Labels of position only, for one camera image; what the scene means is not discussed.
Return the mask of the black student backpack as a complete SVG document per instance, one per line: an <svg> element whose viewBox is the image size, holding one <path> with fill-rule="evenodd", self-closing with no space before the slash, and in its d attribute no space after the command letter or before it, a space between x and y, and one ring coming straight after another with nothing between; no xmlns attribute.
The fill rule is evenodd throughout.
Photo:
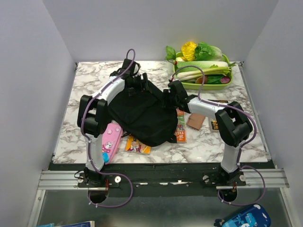
<svg viewBox="0 0 303 227"><path fill-rule="evenodd" d="M148 82L150 91L129 95L125 88L108 106L112 120L143 144L155 147L176 143L177 111L162 107L163 92Z"/></svg>

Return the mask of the brown leather wallet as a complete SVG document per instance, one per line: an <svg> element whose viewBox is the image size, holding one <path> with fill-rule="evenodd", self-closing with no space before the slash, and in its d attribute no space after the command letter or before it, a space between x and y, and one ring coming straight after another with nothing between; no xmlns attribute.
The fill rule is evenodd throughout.
<svg viewBox="0 0 303 227"><path fill-rule="evenodd" d="M189 116L186 125L195 130L200 130L203 125L204 120L205 120L205 116L203 116L201 114L197 114L197 113L194 113L194 114L192 113Z"/></svg>

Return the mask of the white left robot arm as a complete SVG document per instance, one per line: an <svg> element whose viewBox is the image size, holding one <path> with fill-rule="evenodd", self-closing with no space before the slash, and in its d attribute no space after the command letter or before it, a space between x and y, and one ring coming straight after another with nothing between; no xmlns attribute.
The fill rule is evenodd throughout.
<svg viewBox="0 0 303 227"><path fill-rule="evenodd" d="M115 71L108 82L90 96L83 95L80 99L77 124L85 137L87 149L86 168L92 171L89 182L101 186L105 175L101 172L105 162L102 155L102 137L109 124L108 105L125 88L127 79L140 81L144 88L148 87L147 74L131 75L130 71Z"/></svg>

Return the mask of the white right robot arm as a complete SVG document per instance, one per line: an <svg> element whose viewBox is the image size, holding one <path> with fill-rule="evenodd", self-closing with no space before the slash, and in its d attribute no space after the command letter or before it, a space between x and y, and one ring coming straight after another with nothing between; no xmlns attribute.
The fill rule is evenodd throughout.
<svg viewBox="0 0 303 227"><path fill-rule="evenodd" d="M239 169L241 148L249 143L249 136L256 131L252 117L243 111L238 102L223 104L188 95L179 80L170 81L165 89L163 104L165 107L178 108L189 114L200 114L217 121L221 139L224 142L223 159L218 173L218 181L229 185L235 180L234 172Z"/></svg>

